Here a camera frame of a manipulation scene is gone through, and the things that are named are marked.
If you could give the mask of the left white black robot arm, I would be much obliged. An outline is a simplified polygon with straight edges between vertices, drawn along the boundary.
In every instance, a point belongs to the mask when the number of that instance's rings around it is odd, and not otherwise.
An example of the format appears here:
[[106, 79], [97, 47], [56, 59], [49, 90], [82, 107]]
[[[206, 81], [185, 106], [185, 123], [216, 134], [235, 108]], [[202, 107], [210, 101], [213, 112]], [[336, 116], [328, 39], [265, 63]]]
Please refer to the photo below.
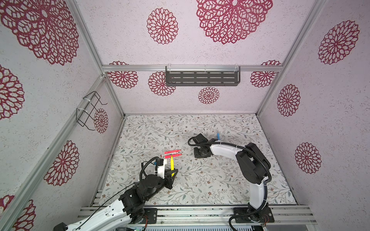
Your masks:
[[164, 171], [164, 177], [154, 174], [147, 175], [104, 209], [69, 225], [62, 222], [56, 225], [53, 230], [112, 231], [130, 223], [138, 223], [145, 214], [145, 203], [163, 188], [172, 189], [177, 173], [178, 169], [168, 169]]

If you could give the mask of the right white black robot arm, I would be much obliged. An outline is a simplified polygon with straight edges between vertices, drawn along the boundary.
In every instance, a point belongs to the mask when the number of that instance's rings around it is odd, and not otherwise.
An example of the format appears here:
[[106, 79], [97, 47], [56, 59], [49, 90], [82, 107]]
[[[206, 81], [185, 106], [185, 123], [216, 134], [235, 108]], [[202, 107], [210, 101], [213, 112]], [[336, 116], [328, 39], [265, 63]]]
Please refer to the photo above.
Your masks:
[[211, 156], [228, 157], [236, 161], [243, 177], [249, 182], [250, 199], [246, 208], [235, 208], [229, 219], [239, 223], [273, 222], [273, 215], [267, 202], [267, 184], [272, 181], [271, 164], [254, 143], [240, 146], [217, 139], [208, 140], [202, 134], [191, 137], [188, 145], [194, 147], [195, 158]]

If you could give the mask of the yellow highlighter pen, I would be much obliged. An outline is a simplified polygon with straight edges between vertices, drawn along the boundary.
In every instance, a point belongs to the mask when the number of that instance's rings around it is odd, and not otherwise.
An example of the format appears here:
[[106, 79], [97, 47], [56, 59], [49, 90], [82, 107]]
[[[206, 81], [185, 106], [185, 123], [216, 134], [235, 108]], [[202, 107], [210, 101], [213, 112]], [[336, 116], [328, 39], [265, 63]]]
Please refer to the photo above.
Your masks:
[[174, 159], [173, 156], [170, 158], [170, 164], [171, 164], [171, 171], [172, 171], [172, 177], [174, 176]]

